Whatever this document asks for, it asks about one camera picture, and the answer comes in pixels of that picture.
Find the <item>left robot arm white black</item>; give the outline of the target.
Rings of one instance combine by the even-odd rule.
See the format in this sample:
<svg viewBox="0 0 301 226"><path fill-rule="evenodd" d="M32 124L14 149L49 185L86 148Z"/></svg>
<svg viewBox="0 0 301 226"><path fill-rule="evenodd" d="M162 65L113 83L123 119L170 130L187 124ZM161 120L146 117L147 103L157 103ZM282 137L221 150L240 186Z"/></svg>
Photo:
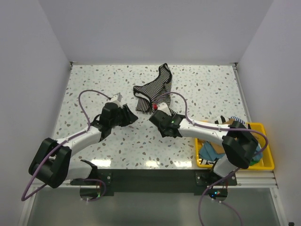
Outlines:
<svg viewBox="0 0 301 226"><path fill-rule="evenodd" d="M92 185L97 181L97 172L92 170L92 165L84 161L83 165L72 167L71 157L106 139L114 127L125 127L137 120L138 117L126 104L108 102L90 126L79 133L58 140L44 139L29 166L29 174L51 188L59 187L68 179L78 178Z"/></svg>

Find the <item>black white striped tank top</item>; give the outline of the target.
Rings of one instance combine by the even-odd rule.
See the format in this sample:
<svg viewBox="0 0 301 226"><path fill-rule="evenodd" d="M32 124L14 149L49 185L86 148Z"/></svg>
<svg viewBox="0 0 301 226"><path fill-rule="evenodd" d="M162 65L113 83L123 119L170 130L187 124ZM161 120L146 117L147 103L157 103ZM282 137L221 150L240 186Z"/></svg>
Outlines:
<svg viewBox="0 0 301 226"><path fill-rule="evenodd" d="M152 113L153 106L161 103L166 103L170 107L171 96L165 93L171 92L172 78L168 64L164 63L158 67L158 76L155 80L142 86L133 86L133 94L138 98L136 111Z"/></svg>

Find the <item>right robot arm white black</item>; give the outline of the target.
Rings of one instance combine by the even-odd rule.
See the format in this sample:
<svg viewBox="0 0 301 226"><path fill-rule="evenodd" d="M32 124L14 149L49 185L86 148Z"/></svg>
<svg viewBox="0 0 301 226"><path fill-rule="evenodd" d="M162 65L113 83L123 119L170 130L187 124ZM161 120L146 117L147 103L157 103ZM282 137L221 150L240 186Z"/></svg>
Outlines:
<svg viewBox="0 0 301 226"><path fill-rule="evenodd" d="M236 169L247 169L258 146L257 139L243 124L212 124L192 121L184 115L167 114L156 110L149 121L155 125L162 137L192 137L208 141L223 148L225 155L219 159L210 172L210 181L220 185L226 176Z"/></svg>

